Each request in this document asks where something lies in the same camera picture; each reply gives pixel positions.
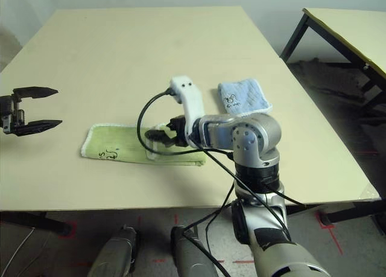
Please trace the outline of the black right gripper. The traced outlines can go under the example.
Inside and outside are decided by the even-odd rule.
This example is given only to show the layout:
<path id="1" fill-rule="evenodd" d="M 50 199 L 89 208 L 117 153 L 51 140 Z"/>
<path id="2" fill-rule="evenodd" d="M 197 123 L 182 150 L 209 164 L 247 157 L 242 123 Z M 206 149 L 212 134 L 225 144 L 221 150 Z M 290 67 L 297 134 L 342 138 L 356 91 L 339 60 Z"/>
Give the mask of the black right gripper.
<path id="1" fill-rule="evenodd" d="M 184 115 L 171 118 L 167 127 L 176 132 L 176 136 L 169 138 L 164 130 L 150 129 L 145 132 L 145 137 L 149 140 L 158 140 L 159 143 L 165 147 L 171 147 L 173 145 L 178 147 L 187 147 L 188 143 L 185 136 L 186 119 Z"/>

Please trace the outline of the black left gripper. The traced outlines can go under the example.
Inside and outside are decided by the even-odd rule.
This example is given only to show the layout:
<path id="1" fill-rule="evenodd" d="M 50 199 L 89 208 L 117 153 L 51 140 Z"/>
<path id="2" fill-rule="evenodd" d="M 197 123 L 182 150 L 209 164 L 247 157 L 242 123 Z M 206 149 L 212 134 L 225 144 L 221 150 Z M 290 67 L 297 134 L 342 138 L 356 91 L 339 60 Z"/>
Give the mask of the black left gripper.
<path id="1" fill-rule="evenodd" d="M 5 134 L 27 136 L 42 133 L 56 127 L 62 120 L 40 120 L 25 124 L 25 113 L 19 108 L 23 98 L 45 98 L 57 94 L 58 90 L 47 87 L 16 88 L 13 94 L 1 97 L 1 128 Z"/>

